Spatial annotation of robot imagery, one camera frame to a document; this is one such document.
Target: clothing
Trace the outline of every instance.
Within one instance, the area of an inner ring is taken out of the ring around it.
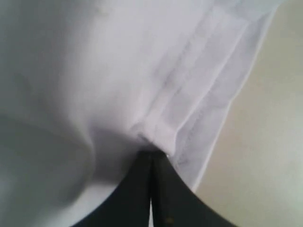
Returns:
[[[142,146],[197,187],[277,2],[0,4],[0,226],[66,227]]]

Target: beige wall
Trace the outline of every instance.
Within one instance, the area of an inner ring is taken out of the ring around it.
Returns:
[[[276,13],[197,193],[240,227],[303,226],[303,1]]]

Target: white fabric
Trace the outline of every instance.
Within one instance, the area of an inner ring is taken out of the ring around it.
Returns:
[[[149,143],[196,188],[277,2],[0,0],[0,226],[74,224]]]

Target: white cloth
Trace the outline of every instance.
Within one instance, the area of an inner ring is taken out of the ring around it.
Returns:
[[[195,189],[277,2],[0,0],[0,226],[74,224],[149,143]]]

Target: black object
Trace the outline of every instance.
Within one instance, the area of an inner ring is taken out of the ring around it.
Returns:
[[[183,183],[162,151],[142,151],[116,190],[73,227],[234,227]]]

